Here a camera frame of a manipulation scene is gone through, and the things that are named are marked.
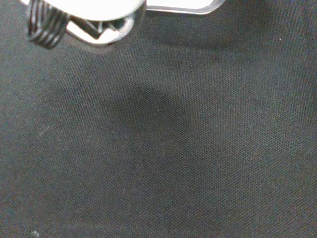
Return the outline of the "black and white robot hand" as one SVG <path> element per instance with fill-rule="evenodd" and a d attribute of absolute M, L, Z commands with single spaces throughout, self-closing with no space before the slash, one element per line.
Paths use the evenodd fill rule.
<path fill-rule="evenodd" d="M 64 35 L 97 50 L 115 48 L 138 28 L 145 12 L 205 15 L 222 0 L 24 0 L 26 37 L 45 49 Z"/>

